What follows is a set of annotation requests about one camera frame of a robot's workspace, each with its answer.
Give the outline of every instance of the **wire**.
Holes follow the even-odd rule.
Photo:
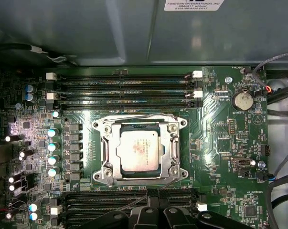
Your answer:
[[[279,171],[284,167],[284,165],[288,162],[288,155],[285,157],[285,159],[278,165],[278,167],[276,168],[275,172],[273,173],[273,175],[275,177],[277,177]]]
[[[279,102],[279,101],[286,99],[286,98],[288,98],[288,92],[286,92],[284,94],[279,94],[279,95],[275,94],[275,95],[272,95],[272,96],[267,98],[267,103],[268,103],[268,105],[270,105],[270,104]]]
[[[276,198],[275,200],[272,201],[271,205],[272,205],[272,208],[276,208],[278,205],[280,205],[281,203],[284,203],[288,201],[288,194],[286,195],[283,195],[279,198]]]
[[[253,78],[256,79],[256,81],[262,85],[264,88],[267,89],[267,84],[265,82],[263,82],[256,74],[257,70],[260,69],[261,67],[263,67],[265,64],[267,63],[270,63],[272,61],[275,61],[275,60],[278,60],[278,59],[281,59],[281,58],[284,58],[284,57],[287,57],[288,56],[288,52],[287,53],[283,53],[283,54],[280,54],[280,55],[277,55],[277,56],[274,56],[274,57],[271,57],[263,62],[261,62],[258,66],[255,67],[255,69],[253,69],[252,71],[252,75],[253,75]]]
[[[268,110],[268,115],[279,116],[279,117],[288,117],[288,111]]]
[[[11,205],[10,207],[11,207],[11,208],[14,208],[14,209],[17,209],[17,210],[20,210],[20,211],[28,209],[27,203],[25,203],[25,202],[22,201],[22,200],[18,200],[18,201],[16,201],[16,202],[14,202],[13,204],[16,204],[16,203],[18,203],[18,202],[21,202],[21,203],[25,204],[26,207],[24,207],[24,208],[16,208],[16,207],[14,207],[13,205]]]
[[[77,67],[78,66],[74,62],[69,61],[65,56],[62,56],[62,55],[55,53],[55,52],[46,52],[46,51],[42,50],[42,48],[34,46],[34,45],[14,44],[14,43],[0,44],[0,52],[6,51],[6,50],[27,50],[27,51],[35,52],[38,54],[44,54],[48,57],[48,59],[52,60],[55,63],[64,63],[70,67]]]
[[[288,183],[288,175],[270,183],[267,186],[267,191],[266,191],[266,207],[267,207],[267,211],[269,213],[269,221],[271,224],[271,228],[272,229],[279,229],[278,225],[277,225],[277,221],[275,219],[274,213],[273,213],[273,209],[272,209],[272,202],[271,202],[271,192],[275,187],[284,185]]]
[[[176,178],[176,179],[174,179],[173,181],[169,182],[168,184],[164,185],[164,186],[161,187],[160,189],[165,189],[165,188],[167,188],[169,185],[172,185],[173,183],[175,183],[175,182],[177,182],[177,181],[178,181],[178,178]],[[143,197],[141,197],[141,198],[139,198],[139,199],[137,199],[137,200],[135,200],[135,201],[133,201],[133,202],[131,202],[131,203],[129,203],[129,204],[121,207],[121,208],[118,208],[117,211],[126,210],[126,209],[132,207],[133,205],[141,202],[142,200],[144,200],[144,199],[146,199],[146,198],[147,198],[147,196],[143,196]]]

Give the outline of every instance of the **white capacitor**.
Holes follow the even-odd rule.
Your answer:
[[[59,118],[59,117],[61,117],[61,113],[59,113],[58,111],[54,111],[53,112],[53,117],[54,118]]]
[[[29,218],[32,220],[32,221],[35,221],[37,220],[39,217],[41,216],[41,211],[40,210],[36,210],[35,212],[31,213]]]
[[[59,149],[59,147],[60,147],[59,143],[53,142],[53,143],[50,143],[50,144],[48,145],[47,149],[48,149],[50,152],[53,152],[53,151]]]
[[[55,137],[55,136],[58,136],[58,134],[59,134],[59,130],[56,129],[56,128],[50,129],[50,130],[47,131],[47,135],[49,137]]]
[[[41,206],[41,202],[36,200],[35,202],[29,205],[29,210],[31,212],[35,212],[40,206]]]
[[[53,166],[54,164],[58,163],[60,161],[60,157],[58,155],[53,155],[50,158],[48,158],[48,163]]]
[[[50,170],[48,170],[48,175],[50,177],[54,177],[56,176],[58,173],[60,172],[60,168],[59,167],[53,167]]]

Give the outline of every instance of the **white label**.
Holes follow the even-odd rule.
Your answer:
[[[165,11],[216,11],[224,0],[166,0]]]

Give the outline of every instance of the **green circuit board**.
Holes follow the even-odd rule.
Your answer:
[[[13,95],[5,104],[3,115],[14,115],[16,123],[5,124],[15,133],[24,135],[31,140],[30,148],[37,154],[32,160],[22,162],[20,170],[26,170],[26,165],[32,164],[32,171],[38,174],[38,185],[28,192],[28,201],[47,197],[59,197],[66,191],[99,191],[99,190],[143,190],[157,186],[113,186],[95,182],[92,174],[101,168],[100,133],[93,129],[92,123],[108,115],[119,114],[153,114],[165,113],[184,118],[188,125],[180,131],[181,168],[189,172],[189,176],[170,188],[195,187],[207,195],[207,209],[220,213],[234,220],[243,222],[253,228],[262,228],[267,222],[264,190],[267,183],[258,181],[256,172],[267,171],[267,167],[247,168],[246,175],[232,164],[233,157],[247,157],[258,163],[264,161],[267,165],[267,156],[262,154],[261,147],[267,144],[267,100],[264,96],[253,97],[253,105],[247,111],[238,111],[232,105],[232,98],[240,90],[261,90],[259,84],[253,80],[252,75],[243,74],[244,66],[164,66],[164,67],[94,67],[77,69],[46,69],[33,70],[33,77],[22,78],[16,85],[11,85],[9,94]],[[193,71],[202,71],[203,106],[200,108],[161,108],[161,109],[86,109],[63,111],[61,118],[54,119],[47,113],[44,106],[39,103],[34,105],[23,102],[23,87],[28,84],[43,83],[45,72],[54,72],[58,75],[77,76],[79,79],[89,75],[120,75],[128,72],[130,75],[163,75],[185,74]],[[225,78],[231,77],[233,81],[226,83]],[[39,90],[38,99],[45,99],[45,91]],[[19,110],[13,109],[16,103],[23,104]],[[23,123],[30,122],[29,129],[23,129]],[[66,153],[59,149],[53,153],[45,146],[58,142],[62,148],[66,144],[64,136],[66,129],[73,124],[82,124],[82,129],[75,133],[82,134],[83,145],[83,178],[79,181],[68,179],[66,176]],[[50,128],[57,128],[59,136],[51,140],[47,137]],[[47,176],[50,165],[47,158],[59,155],[62,158],[60,168],[62,174],[55,178]],[[16,164],[11,163],[11,170]],[[45,184],[51,184],[50,190],[45,190]],[[42,205],[42,214],[49,215],[48,204]],[[29,220],[29,212],[19,213],[14,221],[17,228],[49,228],[45,220]]]

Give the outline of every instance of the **black cable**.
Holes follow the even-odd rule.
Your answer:
[[[286,99],[286,98],[288,98],[288,92],[285,94],[280,94],[279,96],[276,96],[276,94],[275,94],[275,95],[272,95],[269,98],[267,98],[267,104],[270,105],[270,104],[279,102],[279,101]]]
[[[285,157],[285,159],[281,162],[281,164],[278,165],[275,172],[273,173],[274,176],[277,176],[279,171],[284,167],[284,165],[288,162],[288,154]]]
[[[288,183],[288,175],[270,183],[267,186],[267,190],[266,190],[266,207],[267,207],[267,211],[269,213],[269,222],[271,224],[271,228],[272,229],[279,229],[278,225],[277,225],[277,221],[275,219],[274,213],[273,213],[273,209],[272,209],[272,202],[271,202],[271,192],[275,187],[284,185]]]
[[[256,74],[257,70],[260,69],[261,67],[263,67],[265,64],[267,63],[270,63],[272,61],[275,61],[275,60],[278,60],[278,59],[281,59],[281,58],[284,58],[284,57],[287,57],[288,56],[288,52],[287,53],[283,53],[283,54],[280,54],[280,55],[277,55],[277,56],[274,56],[272,58],[269,58],[263,62],[261,62],[258,66],[255,67],[255,69],[253,69],[252,71],[252,75],[253,75],[253,78],[256,79],[256,81],[262,85],[264,88],[266,88],[268,85],[263,82]]]
[[[268,115],[279,116],[279,117],[288,117],[288,111],[268,110]]]
[[[42,48],[34,46],[34,45],[14,44],[14,43],[0,44],[0,52],[6,51],[6,50],[27,50],[27,51],[35,52],[38,54],[46,55],[48,57],[48,59],[52,60],[55,63],[64,63],[69,67],[77,67],[78,66],[74,62],[69,61],[63,55],[60,55],[56,52],[46,52],[46,51],[42,50]]]
[[[288,201],[288,194],[287,195],[283,195],[279,198],[276,198],[275,200],[272,201],[271,205],[272,205],[272,208],[276,208],[278,205],[280,205],[281,203],[284,203]]]

